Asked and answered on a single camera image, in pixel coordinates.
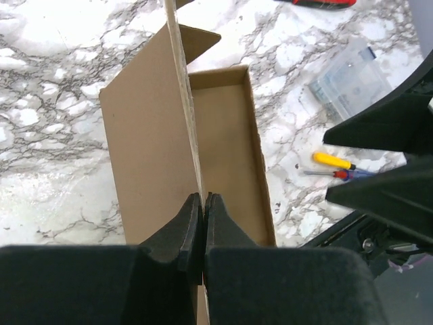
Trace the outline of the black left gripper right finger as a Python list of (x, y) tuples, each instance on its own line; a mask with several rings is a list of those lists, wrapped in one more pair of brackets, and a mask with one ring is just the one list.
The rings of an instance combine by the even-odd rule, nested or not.
[(211, 324), (386, 324), (373, 276), (343, 248), (257, 245), (206, 200), (204, 282)]

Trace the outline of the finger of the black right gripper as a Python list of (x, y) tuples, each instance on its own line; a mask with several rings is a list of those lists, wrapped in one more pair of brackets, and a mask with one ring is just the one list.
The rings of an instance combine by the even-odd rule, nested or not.
[(432, 54), (395, 90), (327, 130), (325, 144), (432, 155)]
[(327, 189), (325, 199), (432, 243), (432, 158)]

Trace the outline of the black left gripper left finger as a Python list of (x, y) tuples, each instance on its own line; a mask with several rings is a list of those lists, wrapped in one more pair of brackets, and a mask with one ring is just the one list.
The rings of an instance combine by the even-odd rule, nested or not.
[(197, 194), (137, 245), (1, 249), (2, 324), (195, 324), (202, 282)]

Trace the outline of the brown cardboard express box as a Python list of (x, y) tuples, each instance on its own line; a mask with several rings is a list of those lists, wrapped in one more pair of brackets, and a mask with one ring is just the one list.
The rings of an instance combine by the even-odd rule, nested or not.
[(101, 90), (127, 241), (126, 324), (276, 324), (265, 163), (245, 66), (188, 73), (220, 41), (183, 1)]

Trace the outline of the red black utility knife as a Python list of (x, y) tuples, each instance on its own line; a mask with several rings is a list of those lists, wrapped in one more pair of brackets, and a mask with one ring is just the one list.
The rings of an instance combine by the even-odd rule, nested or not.
[(356, 0), (281, 0), (293, 5), (315, 7), (319, 9), (346, 9), (352, 7)]

